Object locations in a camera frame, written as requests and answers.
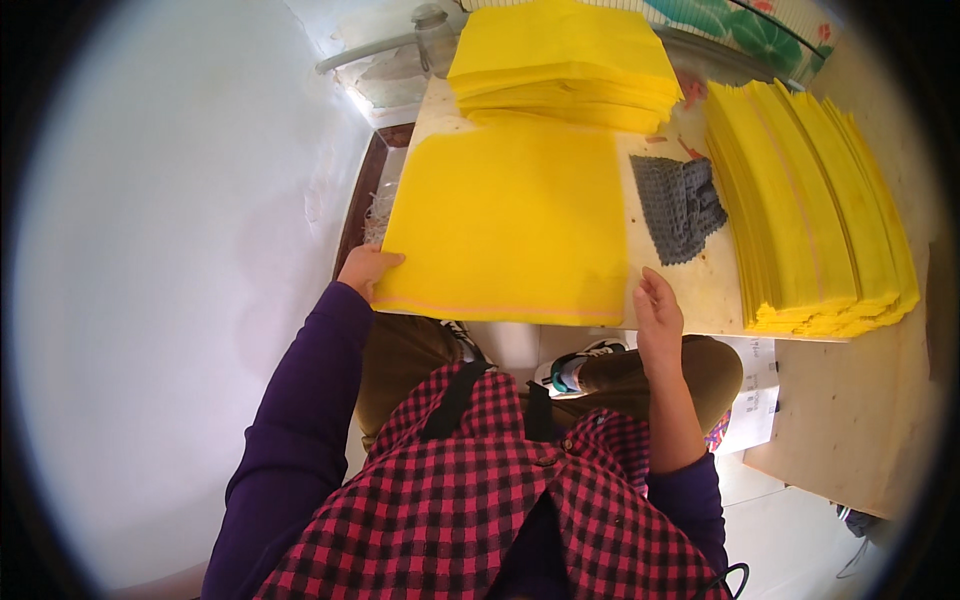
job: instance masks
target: hand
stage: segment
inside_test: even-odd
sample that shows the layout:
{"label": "hand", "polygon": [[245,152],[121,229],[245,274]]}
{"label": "hand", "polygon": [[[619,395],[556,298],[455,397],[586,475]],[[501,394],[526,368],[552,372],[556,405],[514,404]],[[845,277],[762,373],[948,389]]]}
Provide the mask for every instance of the hand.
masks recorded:
{"label": "hand", "polygon": [[681,344],[684,339],[684,313],[677,305],[673,288],[659,273],[643,268],[643,279],[634,290],[636,312],[636,349],[643,361],[647,379],[683,377]]}
{"label": "hand", "polygon": [[383,277],[387,269],[397,266],[406,258],[403,254],[381,252],[379,244],[364,244],[350,251],[337,281],[345,283],[363,296],[367,303],[373,301],[373,285]]}

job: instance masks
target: glass jar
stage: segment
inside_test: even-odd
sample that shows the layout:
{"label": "glass jar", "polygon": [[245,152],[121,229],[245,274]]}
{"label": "glass jar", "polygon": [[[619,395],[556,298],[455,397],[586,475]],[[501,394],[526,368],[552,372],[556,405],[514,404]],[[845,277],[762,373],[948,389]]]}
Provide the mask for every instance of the glass jar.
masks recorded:
{"label": "glass jar", "polygon": [[421,4],[414,9],[411,20],[420,49],[420,66],[446,79],[457,52],[457,37],[446,22],[446,12],[438,4]]}

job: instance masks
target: purple sleeve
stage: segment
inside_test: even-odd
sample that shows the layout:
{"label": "purple sleeve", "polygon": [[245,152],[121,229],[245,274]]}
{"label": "purple sleeve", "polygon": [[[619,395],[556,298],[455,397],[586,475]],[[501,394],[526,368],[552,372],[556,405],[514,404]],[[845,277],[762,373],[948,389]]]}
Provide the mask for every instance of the purple sleeve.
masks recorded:
{"label": "purple sleeve", "polygon": [[727,534],[713,454],[672,473],[648,475],[647,499],[690,538],[715,572],[726,570]]}
{"label": "purple sleeve", "polygon": [[202,598],[251,597],[340,488],[372,323],[367,302],[336,281],[307,316],[247,429]]}

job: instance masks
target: brown pants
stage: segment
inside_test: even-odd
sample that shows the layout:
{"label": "brown pants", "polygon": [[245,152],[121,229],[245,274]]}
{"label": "brown pants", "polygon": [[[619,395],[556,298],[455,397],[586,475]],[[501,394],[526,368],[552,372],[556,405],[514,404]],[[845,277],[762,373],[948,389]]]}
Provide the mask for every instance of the brown pants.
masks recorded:
{"label": "brown pants", "polygon": [[[364,350],[363,376],[355,415],[370,450],[390,414],[427,375],[462,358],[460,345],[440,322],[426,317],[376,313]],[[733,348],[704,336],[685,336],[683,370],[704,434],[733,404],[743,367]],[[555,400],[554,422],[569,427],[594,408],[646,420],[650,382],[637,352],[589,358],[578,381],[584,396]]]}

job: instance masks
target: gray waffle fabric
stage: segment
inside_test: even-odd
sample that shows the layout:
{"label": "gray waffle fabric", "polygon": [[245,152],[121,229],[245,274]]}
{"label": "gray waffle fabric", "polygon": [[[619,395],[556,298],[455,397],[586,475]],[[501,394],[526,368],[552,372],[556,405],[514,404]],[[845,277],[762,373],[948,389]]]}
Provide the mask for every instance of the gray waffle fabric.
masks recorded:
{"label": "gray waffle fabric", "polygon": [[704,248],[707,236],[727,222],[713,188],[709,158],[679,162],[631,156],[643,218],[664,266],[684,263]]}

